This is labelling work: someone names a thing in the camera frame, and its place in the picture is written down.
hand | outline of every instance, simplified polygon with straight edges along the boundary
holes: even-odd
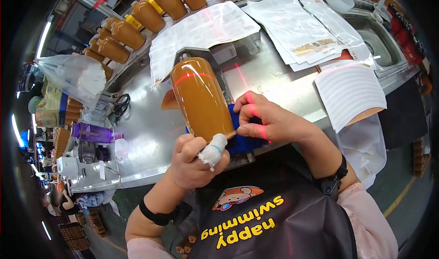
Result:
[[[239,112],[237,133],[242,136],[273,142],[301,142],[311,133],[320,130],[310,121],[252,91],[244,93],[236,100],[233,111]],[[254,116],[262,120],[262,125],[249,123],[249,119]]]
[[[230,163],[227,150],[221,155],[221,160],[211,171],[208,164],[203,164],[197,154],[206,147],[202,137],[191,134],[178,137],[174,146],[171,167],[168,171],[175,185],[183,190],[201,188],[207,185],[217,174],[220,174]]]

scissors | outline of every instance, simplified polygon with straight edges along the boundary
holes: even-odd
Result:
[[[113,115],[115,117],[114,124],[117,124],[120,117],[125,113],[128,109],[131,98],[128,94],[124,93],[117,100],[114,106],[106,113],[105,116]]]

faucet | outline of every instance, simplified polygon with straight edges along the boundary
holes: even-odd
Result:
[[[372,17],[378,21],[379,23],[383,23],[382,17],[390,21],[392,19],[390,13],[387,12],[387,10],[383,10],[385,0],[378,1],[378,4],[374,4],[374,13],[372,14]]]

ceiling light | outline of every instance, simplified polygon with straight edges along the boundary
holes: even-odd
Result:
[[[33,133],[36,134],[36,118],[35,114],[32,114]]]
[[[44,221],[41,221],[41,223],[43,224],[44,230],[46,231],[47,237],[49,238],[49,240],[52,240],[51,236],[49,235],[49,232],[46,229],[46,225],[44,224]]]
[[[40,42],[38,44],[38,51],[36,52],[36,58],[41,57],[41,52],[43,50],[44,42],[46,41],[47,33],[49,32],[49,28],[51,27],[52,22],[47,22],[44,27],[43,35],[41,35]]]
[[[34,164],[30,164],[30,165],[32,166],[33,170],[35,170],[35,173],[37,173],[38,170],[36,169],[35,165]]]
[[[25,144],[23,143],[23,140],[20,137],[19,128],[17,127],[17,122],[15,122],[15,116],[12,115],[12,127],[14,128],[15,137],[17,138],[17,141],[19,142],[20,147],[24,147]]]

stainless steel table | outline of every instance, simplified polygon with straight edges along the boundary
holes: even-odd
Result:
[[[252,90],[321,129],[331,125],[313,82],[317,76],[315,67],[293,72],[283,63],[263,29],[260,53],[250,55],[247,48],[238,47],[237,54],[237,57],[220,65],[234,100]],[[417,67],[407,66],[381,78],[379,81],[385,94],[401,86],[418,70]],[[174,141],[186,133],[179,109],[161,109],[163,97],[172,86],[164,82],[151,90],[149,60],[131,68],[129,77],[131,80],[124,84],[122,90],[131,96],[130,109],[115,128],[115,132],[125,135],[128,158],[116,160],[111,153],[110,161],[119,170],[120,176],[117,178],[110,174],[107,177],[109,180],[102,180],[98,169],[90,169],[86,171],[86,177],[74,179],[72,192],[129,188],[157,182],[171,163]],[[255,150],[255,154],[281,145],[269,144]]]

